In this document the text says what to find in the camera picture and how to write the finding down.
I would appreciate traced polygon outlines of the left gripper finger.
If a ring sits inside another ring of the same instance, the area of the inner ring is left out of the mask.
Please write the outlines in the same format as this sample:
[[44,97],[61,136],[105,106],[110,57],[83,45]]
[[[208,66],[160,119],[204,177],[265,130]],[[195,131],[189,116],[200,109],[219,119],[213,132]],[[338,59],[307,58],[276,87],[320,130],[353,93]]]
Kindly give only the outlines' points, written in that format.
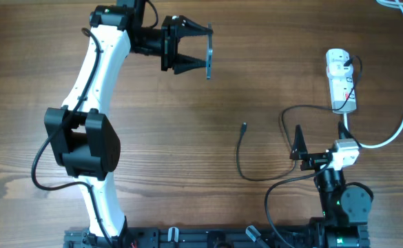
[[182,74],[189,70],[204,68],[206,66],[206,61],[202,59],[197,59],[192,56],[186,56],[183,54],[178,54],[174,59],[172,69],[174,74]]
[[201,26],[194,21],[183,17],[182,37],[208,36],[211,34],[213,34],[213,30],[211,28]]

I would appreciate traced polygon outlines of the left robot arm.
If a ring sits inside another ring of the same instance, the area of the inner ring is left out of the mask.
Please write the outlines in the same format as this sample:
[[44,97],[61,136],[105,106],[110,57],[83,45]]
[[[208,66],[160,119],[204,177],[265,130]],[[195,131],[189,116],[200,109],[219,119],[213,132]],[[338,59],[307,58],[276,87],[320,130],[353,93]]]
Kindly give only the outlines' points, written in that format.
[[178,52],[183,37],[211,37],[210,25],[179,15],[146,27],[145,6],[145,1],[118,1],[95,8],[83,30],[90,41],[74,87],[61,106],[48,109],[44,117],[45,146],[83,192],[90,217],[86,243],[93,247],[126,247],[130,241],[114,183],[121,142],[107,117],[124,60],[136,53],[157,56],[161,70],[175,74],[211,70],[212,47],[205,59]]

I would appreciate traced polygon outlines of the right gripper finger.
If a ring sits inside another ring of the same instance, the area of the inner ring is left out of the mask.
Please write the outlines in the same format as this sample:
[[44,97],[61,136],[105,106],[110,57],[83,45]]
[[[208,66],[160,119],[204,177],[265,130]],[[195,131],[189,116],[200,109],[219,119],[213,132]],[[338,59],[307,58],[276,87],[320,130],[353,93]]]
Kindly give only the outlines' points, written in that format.
[[296,125],[295,137],[291,146],[290,159],[293,161],[306,160],[308,156],[307,146],[304,141],[304,135],[300,125]]
[[339,139],[348,139],[348,138],[353,138],[349,130],[345,127],[345,124],[340,121],[338,123],[338,136]]

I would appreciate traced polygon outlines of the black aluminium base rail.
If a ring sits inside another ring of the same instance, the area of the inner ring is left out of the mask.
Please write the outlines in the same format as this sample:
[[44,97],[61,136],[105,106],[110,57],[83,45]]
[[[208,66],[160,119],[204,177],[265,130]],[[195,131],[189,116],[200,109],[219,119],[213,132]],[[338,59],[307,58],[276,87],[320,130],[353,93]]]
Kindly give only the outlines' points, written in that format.
[[366,227],[321,227],[316,225],[260,229],[181,229],[170,227],[129,228],[120,237],[105,239],[83,231],[66,231],[64,247],[125,248],[257,248],[257,247],[350,247],[371,246]]

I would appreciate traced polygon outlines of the white power strip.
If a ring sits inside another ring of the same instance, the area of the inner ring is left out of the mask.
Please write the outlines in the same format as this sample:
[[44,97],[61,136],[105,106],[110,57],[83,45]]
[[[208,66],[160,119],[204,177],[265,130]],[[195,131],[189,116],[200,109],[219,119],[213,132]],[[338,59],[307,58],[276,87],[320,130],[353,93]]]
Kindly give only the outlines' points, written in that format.
[[[330,49],[326,53],[327,65],[334,61],[344,61],[345,65],[352,65],[349,53],[340,48]],[[329,79],[329,92],[333,113],[348,114],[356,110],[357,105],[353,86],[353,75]]]

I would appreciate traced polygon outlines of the smartphone with cyan screen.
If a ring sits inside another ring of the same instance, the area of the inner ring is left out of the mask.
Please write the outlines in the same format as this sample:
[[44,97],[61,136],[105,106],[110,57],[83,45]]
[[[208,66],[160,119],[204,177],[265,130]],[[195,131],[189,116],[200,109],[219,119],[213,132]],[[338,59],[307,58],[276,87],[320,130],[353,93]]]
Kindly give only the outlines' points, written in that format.
[[206,79],[211,79],[212,57],[213,57],[213,42],[212,35],[207,36],[207,53],[206,53]]

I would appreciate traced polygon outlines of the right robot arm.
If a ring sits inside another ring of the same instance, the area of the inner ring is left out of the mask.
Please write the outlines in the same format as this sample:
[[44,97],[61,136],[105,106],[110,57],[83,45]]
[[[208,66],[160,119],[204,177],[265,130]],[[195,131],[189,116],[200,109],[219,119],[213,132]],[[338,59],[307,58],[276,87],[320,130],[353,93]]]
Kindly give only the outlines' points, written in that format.
[[318,189],[321,218],[309,221],[311,247],[369,247],[367,223],[374,195],[359,182],[348,183],[343,169],[355,164],[360,144],[343,123],[338,124],[339,139],[321,153],[310,153],[302,128],[297,125],[290,159],[300,161],[300,169],[315,172],[313,181]]

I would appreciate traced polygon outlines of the white charger plug adapter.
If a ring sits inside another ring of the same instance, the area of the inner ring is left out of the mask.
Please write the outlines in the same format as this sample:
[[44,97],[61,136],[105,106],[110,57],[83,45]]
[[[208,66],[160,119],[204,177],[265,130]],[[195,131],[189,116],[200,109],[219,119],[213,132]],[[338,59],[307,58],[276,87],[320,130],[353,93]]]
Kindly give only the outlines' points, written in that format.
[[345,65],[344,61],[334,61],[327,65],[327,77],[329,79],[348,77],[353,74],[353,66]]

